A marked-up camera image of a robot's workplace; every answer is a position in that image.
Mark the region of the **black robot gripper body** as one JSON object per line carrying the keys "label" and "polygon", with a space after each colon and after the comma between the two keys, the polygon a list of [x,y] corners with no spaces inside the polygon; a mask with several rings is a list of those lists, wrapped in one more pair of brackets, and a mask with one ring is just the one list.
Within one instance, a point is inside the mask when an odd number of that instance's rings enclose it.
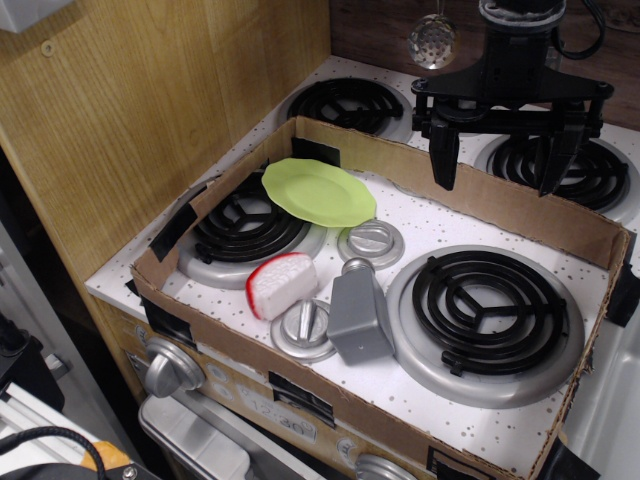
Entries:
{"label": "black robot gripper body", "polygon": [[580,143],[597,138],[612,85],[561,73],[547,63],[554,50],[585,60],[602,47],[606,20],[594,1],[585,2],[597,37],[582,50],[566,48],[560,23],[563,1],[482,1],[483,53],[473,65],[412,85],[413,128],[430,141],[445,134],[513,134],[519,131]]}

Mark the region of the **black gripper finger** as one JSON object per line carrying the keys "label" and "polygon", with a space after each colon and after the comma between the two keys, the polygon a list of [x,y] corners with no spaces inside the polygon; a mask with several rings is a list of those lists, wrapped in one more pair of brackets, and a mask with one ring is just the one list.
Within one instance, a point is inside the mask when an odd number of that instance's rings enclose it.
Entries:
{"label": "black gripper finger", "polygon": [[579,151],[583,134],[584,121],[578,118],[565,120],[553,132],[538,187],[540,196],[557,191]]}
{"label": "black gripper finger", "polygon": [[447,121],[431,122],[429,154],[435,182],[447,191],[454,188],[459,153],[459,131]]}

